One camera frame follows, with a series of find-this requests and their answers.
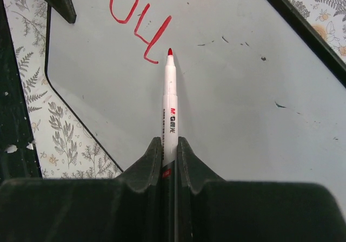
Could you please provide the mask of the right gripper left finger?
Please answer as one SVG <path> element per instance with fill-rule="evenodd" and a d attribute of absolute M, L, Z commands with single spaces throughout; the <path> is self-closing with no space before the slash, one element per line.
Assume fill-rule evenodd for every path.
<path fill-rule="evenodd" d="M 161 140 L 114 179 L 1 185 L 1 241 L 160 241 Z"/>

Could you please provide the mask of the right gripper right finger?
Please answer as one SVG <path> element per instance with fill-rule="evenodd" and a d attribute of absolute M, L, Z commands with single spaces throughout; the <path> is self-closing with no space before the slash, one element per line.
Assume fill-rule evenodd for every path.
<path fill-rule="evenodd" d="M 179 241 L 345 241 L 345 220 L 322 185 L 226 181 L 178 139 Z"/>

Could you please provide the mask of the red white marker pen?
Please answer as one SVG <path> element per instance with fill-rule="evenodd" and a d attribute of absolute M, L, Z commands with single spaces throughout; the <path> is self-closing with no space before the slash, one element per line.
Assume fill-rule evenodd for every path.
<path fill-rule="evenodd" d="M 162 240 L 177 241 L 176 160 L 178 145 L 178 98 L 173 51 L 168 50 L 162 98 Z"/>

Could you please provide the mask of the white whiteboard black frame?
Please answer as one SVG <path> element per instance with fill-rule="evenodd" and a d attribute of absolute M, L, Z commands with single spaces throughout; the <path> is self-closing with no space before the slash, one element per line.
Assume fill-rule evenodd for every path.
<path fill-rule="evenodd" d="M 345 192 L 345 88 L 266 0 L 72 0 L 48 78 L 122 167 L 160 134 L 174 53 L 180 136 L 229 180 Z"/>

